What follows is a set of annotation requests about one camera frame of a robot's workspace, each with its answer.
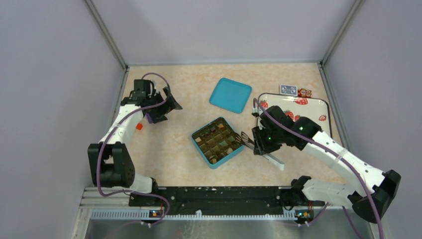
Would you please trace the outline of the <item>metal tongs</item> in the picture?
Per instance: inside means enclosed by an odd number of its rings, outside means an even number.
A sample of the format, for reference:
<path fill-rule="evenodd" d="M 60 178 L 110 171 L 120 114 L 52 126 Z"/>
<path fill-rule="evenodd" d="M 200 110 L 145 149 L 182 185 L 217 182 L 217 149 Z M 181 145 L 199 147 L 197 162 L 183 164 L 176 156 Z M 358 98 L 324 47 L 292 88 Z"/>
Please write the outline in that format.
<path fill-rule="evenodd" d="M 248 147 L 249 149 L 253 150 L 254 152 L 257 151 L 256 155 L 260 155 L 260 156 L 266 158 L 269 162 L 271 162 L 273 165 L 275 165 L 280 171 L 285 170 L 285 164 L 284 164 L 283 161 L 281 161 L 280 159 L 278 159 L 277 157 L 273 156 L 270 153 L 263 154 L 258 149 L 255 149 L 254 141 L 245 132 L 242 131 L 241 134 L 238 134 L 238 133 L 235 132 L 234 135 L 235 135 L 235 141 L 237 143 Z"/>

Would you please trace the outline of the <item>teal chocolate box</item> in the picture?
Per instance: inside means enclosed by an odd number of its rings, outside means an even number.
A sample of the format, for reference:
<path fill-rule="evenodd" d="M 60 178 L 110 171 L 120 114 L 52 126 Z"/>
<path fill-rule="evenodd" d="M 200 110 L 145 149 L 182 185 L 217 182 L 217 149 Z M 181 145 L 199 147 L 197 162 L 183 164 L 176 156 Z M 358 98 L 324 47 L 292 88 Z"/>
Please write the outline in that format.
<path fill-rule="evenodd" d="M 235 139 L 234 129 L 223 117 L 193 132 L 191 139 L 210 169 L 217 169 L 243 150 L 243 145 Z"/>

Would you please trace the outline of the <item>teal box lid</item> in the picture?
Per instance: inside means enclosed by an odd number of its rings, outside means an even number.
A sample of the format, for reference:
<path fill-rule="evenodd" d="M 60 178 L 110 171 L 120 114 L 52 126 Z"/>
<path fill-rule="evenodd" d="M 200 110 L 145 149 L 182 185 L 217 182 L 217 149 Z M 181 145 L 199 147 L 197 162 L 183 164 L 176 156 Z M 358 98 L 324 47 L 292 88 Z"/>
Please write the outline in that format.
<path fill-rule="evenodd" d="M 214 88 L 209 103 L 221 109 L 240 114 L 251 95 L 252 87 L 228 78 L 221 78 Z"/>

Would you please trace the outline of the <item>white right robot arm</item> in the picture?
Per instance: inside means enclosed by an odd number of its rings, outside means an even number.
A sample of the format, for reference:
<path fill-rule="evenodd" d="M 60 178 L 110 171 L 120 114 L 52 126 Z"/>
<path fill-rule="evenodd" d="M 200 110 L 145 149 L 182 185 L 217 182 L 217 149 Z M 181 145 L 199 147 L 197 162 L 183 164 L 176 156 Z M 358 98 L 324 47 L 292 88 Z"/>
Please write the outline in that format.
<path fill-rule="evenodd" d="M 293 180 L 292 199 L 298 205 L 324 201 L 351 207 L 360 218 L 378 224 L 397 194 L 401 176 L 394 170 L 375 168 L 335 142 L 322 127 L 308 117 L 297 120 L 287 116 L 279 105 L 262 107 L 254 99 L 252 115 L 258 125 L 252 129 L 253 153 L 284 169 L 284 163 L 272 156 L 282 145 L 295 147 L 318 158 L 336 171 L 345 184 L 329 183 L 302 176 Z"/>

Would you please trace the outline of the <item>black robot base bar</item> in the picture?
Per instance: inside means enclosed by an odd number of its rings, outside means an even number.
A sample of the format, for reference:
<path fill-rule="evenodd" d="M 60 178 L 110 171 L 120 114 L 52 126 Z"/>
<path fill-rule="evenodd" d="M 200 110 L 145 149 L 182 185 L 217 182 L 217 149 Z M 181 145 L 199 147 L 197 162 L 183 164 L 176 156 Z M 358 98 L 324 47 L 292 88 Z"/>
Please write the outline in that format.
<path fill-rule="evenodd" d="M 193 215 L 198 210 L 205 216 L 272 216 L 324 205 L 284 186 L 156 187 L 152 193 L 154 197 L 131 193 L 129 206 L 165 210 L 169 204 L 170 216 Z"/>

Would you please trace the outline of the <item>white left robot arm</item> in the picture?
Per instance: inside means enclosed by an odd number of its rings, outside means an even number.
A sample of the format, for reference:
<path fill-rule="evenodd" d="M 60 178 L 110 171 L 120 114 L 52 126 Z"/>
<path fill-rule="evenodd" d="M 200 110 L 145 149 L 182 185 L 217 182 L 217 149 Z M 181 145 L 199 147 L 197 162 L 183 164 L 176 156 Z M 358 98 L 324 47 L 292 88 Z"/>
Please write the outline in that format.
<path fill-rule="evenodd" d="M 120 103 L 117 116 L 106 135 L 98 143 L 88 147 L 88 159 L 93 184 L 102 196 L 103 188 L 120 187 L 123 192 L 138 192 L 148 206 L 159 201 L 159 192 L 153 188 L 153 179 L 135 172 L 128 151 L 136 127 L 148 110 L 163 106 L 163 97 L 157 91 L 154 81 L 134 81 L 129 96 Z"/>

